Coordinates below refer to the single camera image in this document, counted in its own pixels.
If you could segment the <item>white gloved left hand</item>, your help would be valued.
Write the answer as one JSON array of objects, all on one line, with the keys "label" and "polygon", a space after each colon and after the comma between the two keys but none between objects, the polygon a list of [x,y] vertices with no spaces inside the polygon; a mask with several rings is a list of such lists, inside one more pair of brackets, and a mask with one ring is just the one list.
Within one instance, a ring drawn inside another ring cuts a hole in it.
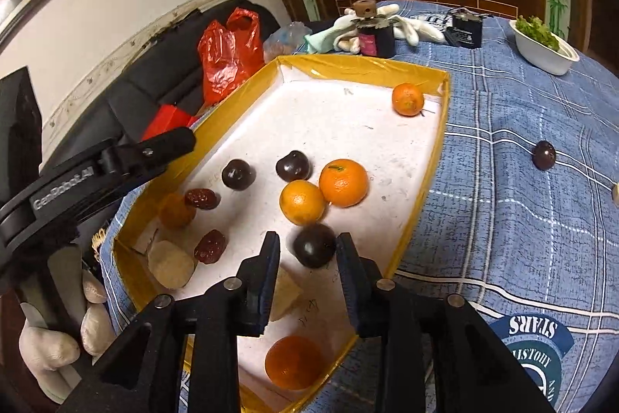
[{"label": "white gloved left hand", "polygon": [[25,315],[22,360],[42,392],[62,404],[115,339],[105,288],[71,244],[38,264],[16,293]]}]

